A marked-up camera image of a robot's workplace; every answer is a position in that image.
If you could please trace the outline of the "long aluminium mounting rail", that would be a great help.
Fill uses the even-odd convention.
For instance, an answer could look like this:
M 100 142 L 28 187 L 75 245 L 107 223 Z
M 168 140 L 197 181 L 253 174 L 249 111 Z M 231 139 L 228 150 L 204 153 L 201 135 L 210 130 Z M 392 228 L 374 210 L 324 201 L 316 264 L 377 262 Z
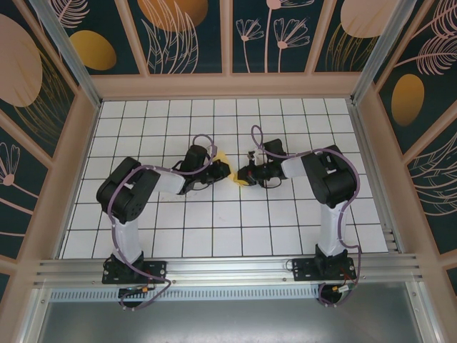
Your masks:
M 177 287 L 293 284 L 291 257 L 172 258 L 166 278 Z M 102 287 L 103 259 L 53 259 L 39 262 L 35 287 Z M 413 254 L 364 254 L 360 283 L 420 281 Z

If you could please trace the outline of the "yellow paper sheet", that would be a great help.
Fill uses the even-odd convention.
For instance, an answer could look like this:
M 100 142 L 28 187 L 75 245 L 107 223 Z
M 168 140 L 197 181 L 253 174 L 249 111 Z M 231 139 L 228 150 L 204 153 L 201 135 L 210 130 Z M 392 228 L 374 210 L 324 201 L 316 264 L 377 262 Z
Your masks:
M 221 161 L 222 163 L 228 165 L 229 174 L 228 174 L 227 178 L 229 180 L 233 181 L 235 184 L 237 184 L 240 187 L 248 186 L 248 182 L 238 179 L 237 171 L 232 167 L 229 159 L 227 158 L 227 156 L 225 155 L 224 152 L 218 151 L 216 156 L 214 157 L 214 161 Z

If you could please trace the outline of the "aluminium frame post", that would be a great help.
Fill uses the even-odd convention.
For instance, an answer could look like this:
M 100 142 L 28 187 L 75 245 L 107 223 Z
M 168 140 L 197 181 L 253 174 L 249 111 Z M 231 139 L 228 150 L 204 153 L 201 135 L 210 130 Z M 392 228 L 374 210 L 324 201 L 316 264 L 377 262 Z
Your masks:
M 27 0 L 37 18 L 56 45 L 60 56 L 68 64 L 89 101 L 99 109 L 99 96 L 91 77 L 76 48 L 67 34 L 67 29 L 76 29 L 90 12 L 88 0 Z
M 351 93 L 351 105 L 356 106 L 363 99 L 375 75 L 388 56 L 391 47 L 395 44 L 399 34 L 411 16 L 416 2 L 417 0 L 398 1 Z

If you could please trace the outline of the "grey metal sheet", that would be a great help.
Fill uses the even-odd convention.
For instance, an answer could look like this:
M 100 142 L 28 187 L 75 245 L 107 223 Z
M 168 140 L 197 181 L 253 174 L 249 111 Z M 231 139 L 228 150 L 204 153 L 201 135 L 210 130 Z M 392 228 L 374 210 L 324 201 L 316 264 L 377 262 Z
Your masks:
M 423 343 L 407 307 L 328 309 L 311 299 L 53 303 L 38 343 Z

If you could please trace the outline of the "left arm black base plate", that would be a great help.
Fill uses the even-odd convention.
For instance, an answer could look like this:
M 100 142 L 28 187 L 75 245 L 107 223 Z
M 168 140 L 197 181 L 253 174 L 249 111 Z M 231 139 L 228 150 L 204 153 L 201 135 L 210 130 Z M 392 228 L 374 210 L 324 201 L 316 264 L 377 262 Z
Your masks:
M 155 277 L 166 276 L 166 262 L 135 262 L 134 266 L 141 270 L 143 273 L 153 275 Z M 147 284 L 157 283 L 163 284 L 163 281 L 154 281 L 145 277 L 138 272 L 135 272 L 130 267 L 120 261 L 105 261 L 104 271 L 102 274 L 101 282 L 103 284 Z

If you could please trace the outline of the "aluminium side rail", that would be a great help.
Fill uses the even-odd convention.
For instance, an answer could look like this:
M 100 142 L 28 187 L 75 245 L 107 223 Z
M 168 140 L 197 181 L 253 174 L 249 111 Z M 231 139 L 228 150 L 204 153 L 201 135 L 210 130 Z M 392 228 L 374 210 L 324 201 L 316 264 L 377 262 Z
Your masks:
M 353 124 L 354 133 L 356 135 L 363 164 L 366 169 L 368 183 L 374 198 L 388 250 L 390 253 L 405 254 L 406 250 L 402 242 L 396 220 L 393 216 L 391 204 L 386 194 L 386 188 L 383 184 L 381 171 L 378 167 L 367 130 L 364 126 L 357 106 L 354 105 L 350 99 L 346 100 L 346 105 L 348 107 L 351 123 Z

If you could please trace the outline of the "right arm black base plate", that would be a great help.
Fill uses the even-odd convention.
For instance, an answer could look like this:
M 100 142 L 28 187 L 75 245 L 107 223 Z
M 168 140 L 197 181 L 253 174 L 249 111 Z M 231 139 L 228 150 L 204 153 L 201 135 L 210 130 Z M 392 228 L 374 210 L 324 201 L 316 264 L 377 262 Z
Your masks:
M 356 268 L 352 258 L 342 261 L 317 262 L 314 258 L 292 260 L 293 278 L 296 282 L 343 281 L 345 276 L 356 279 Z

